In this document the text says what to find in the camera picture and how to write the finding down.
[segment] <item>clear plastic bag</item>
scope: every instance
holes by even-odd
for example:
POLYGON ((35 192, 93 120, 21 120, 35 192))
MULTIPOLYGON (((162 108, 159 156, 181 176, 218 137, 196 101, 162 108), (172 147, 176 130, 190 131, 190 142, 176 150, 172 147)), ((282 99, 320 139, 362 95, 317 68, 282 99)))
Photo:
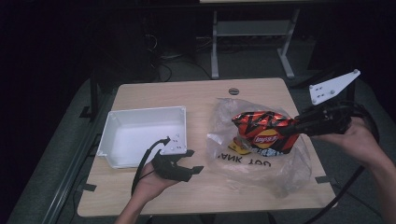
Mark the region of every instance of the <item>clear plastic bag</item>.
POLYGON ((289 154, 274 157, 264 157, 258 153, 241 155, 229 149, 238 132, 232 118, 243 112, 263 110, 289 116, 281 108, 270 108, 239 99, 219 99, 211 120, 211 132, 206 139, 208 166, 213 172, 235 181, 266 187, 276 197, 286 197, 303 187, 311 176, 311 161, 301 136, 289 154))

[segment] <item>lay's logo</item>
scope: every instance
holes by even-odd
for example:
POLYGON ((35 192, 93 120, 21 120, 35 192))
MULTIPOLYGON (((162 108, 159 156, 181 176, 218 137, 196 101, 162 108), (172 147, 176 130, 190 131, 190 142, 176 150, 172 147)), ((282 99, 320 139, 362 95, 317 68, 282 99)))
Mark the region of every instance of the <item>lay's logo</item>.
POLYGON ((260 148, 268 148, 277 140, 277 137, 278 133, 274 129, 265 130, 254 137, 253 144, 260 148))

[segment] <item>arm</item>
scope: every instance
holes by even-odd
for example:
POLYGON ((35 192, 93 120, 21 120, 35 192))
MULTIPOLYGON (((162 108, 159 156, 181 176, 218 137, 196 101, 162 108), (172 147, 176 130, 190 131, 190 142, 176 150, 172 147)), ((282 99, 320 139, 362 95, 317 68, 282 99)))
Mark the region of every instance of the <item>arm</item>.
POLYGON ((396 223, 396 168, 392 160, 375 141, 364 121, 352 118, 344 134, 323 134, 317 139, 342 147, 346 154, 358 160, 375 181, 382 216, 386 223, 396 223))
POLYGON ((117 218, 116 224, 135 223, 146 203, 160 195, 165 189, 178 183, 175 180, 159 177, 155 172, 152 172, 153 170, 151 162, 145 165, 142 176, 146 176, 138 182, 134 194, 117 218))

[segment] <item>white mounting bracket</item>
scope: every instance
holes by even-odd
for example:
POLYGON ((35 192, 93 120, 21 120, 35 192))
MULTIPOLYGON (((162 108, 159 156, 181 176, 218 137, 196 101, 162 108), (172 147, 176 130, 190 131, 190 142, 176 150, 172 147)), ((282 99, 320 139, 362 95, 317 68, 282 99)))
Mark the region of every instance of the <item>white mounting bracket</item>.
POLYGON ((171 141, 166 144, 166 146, 160 151, 161 155, 176 155, 176 154, 186 154, 187 147, 183 146, 180 141, 180 135, 176 134, 175 137, 171 138, 171 141))
POLYGON ((312 104, 318 105, 338 95, 338 93, 345 89, 360 74, 361 72, 355 69, 353 72, 343 76, 309 86, 312 104))

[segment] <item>white plastic container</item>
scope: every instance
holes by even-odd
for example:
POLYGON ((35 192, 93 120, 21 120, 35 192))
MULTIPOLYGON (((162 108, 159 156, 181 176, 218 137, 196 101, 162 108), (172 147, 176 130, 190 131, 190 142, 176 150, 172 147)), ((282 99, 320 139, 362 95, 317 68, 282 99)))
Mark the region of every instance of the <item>white plastic container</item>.
MULTIPOLYGON (((110 111, 96 155, 112 168, 137 167, 146 150, 167 136, 177 136, 187 150, 185 106, 110 111)), ((148 162, 161 148, 151 151, 148 162)))

